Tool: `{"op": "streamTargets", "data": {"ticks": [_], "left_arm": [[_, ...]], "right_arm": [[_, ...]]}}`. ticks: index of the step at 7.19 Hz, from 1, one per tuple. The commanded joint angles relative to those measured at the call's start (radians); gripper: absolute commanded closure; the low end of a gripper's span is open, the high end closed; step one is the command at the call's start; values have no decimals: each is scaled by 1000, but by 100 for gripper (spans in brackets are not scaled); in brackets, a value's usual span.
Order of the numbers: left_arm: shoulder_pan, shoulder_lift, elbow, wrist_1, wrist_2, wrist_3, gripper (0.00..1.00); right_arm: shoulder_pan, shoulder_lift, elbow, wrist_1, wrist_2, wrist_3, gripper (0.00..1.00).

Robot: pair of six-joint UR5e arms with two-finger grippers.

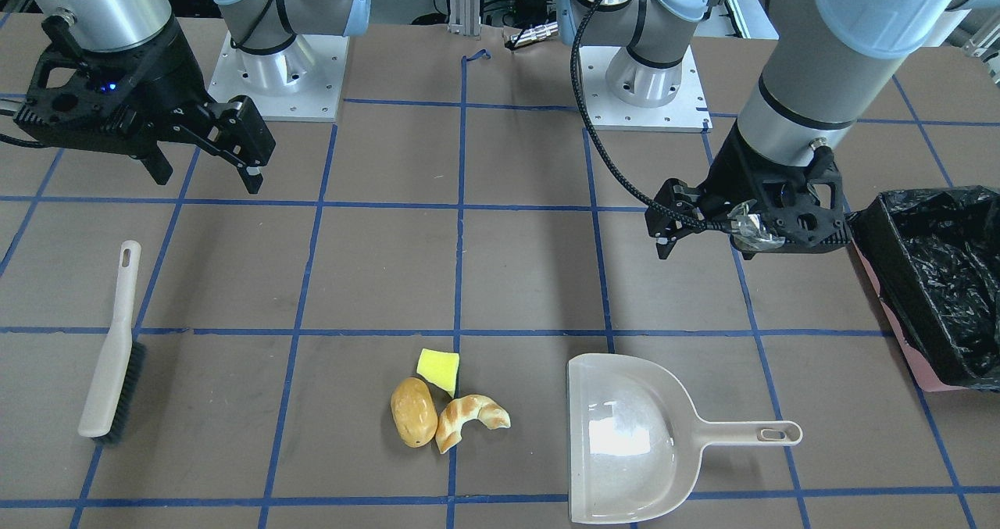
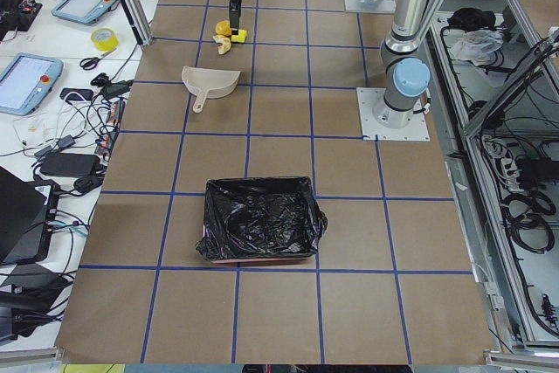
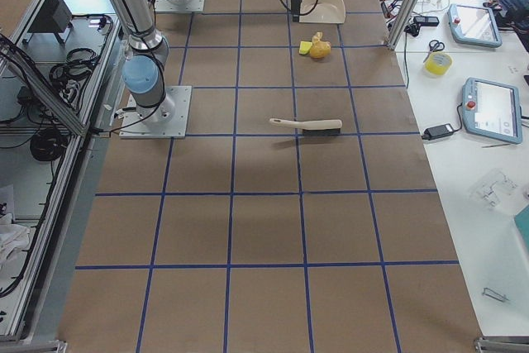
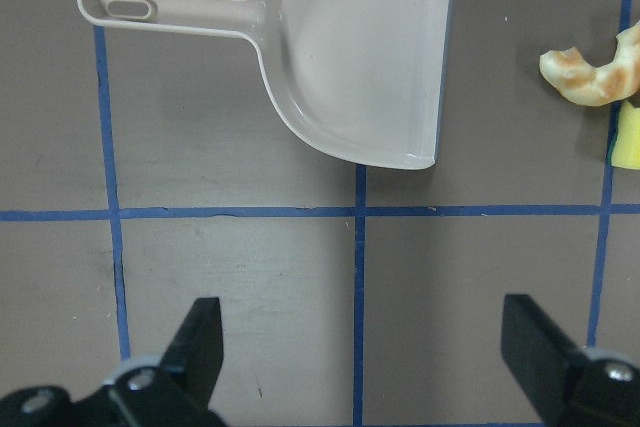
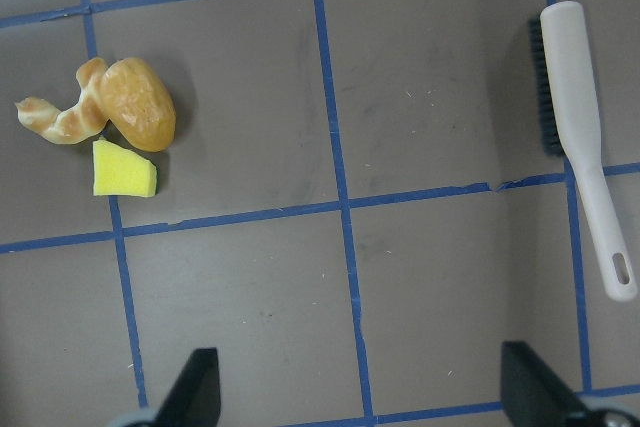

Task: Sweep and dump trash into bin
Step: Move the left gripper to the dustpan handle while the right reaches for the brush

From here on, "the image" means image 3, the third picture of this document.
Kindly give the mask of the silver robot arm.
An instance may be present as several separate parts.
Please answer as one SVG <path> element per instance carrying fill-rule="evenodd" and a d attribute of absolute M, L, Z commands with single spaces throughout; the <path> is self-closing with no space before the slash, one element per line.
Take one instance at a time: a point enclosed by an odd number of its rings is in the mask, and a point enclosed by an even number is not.
<path fill-rule="evenodd" d="M 147 0 L 111 0 L 111 4 L 131 48 L 131 56 L 122 70 L 123 80 L 143 119 L 162 118 L 172 107 L 164 86 L 169 44 L 157 29 Z"/>

